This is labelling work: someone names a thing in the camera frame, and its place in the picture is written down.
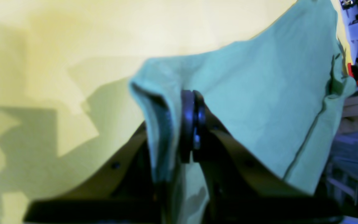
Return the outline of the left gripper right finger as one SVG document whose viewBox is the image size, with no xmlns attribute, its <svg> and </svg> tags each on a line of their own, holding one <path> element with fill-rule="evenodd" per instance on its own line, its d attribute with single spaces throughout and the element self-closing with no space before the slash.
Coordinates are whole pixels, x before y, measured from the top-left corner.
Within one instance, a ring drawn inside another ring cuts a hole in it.
<svg viewBox="0 0 358 224">
<path fill-rule="evenodd" d="M 194 94 L 193 159 L 207 184 L 203 224 L 339 224 L 335 201 L 310 196 L 270 172 Z"/>
</svg>

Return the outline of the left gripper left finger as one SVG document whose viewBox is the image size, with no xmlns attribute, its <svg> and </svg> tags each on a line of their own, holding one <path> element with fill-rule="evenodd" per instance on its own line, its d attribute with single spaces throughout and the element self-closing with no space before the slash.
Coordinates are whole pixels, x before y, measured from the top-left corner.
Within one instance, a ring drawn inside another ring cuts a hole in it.
<svg viewBox="0 0 358 224">
<path fill-rule="evenodd" d="M 152 129 L 143 122 L 91 177 L 57 197 L 31 203 L 25 224 L 184 224 L 185 171 L 193 146 L 195 92 L 181 92 L 181 127 L 174 145 L 169 113 Z"/>
</svg>

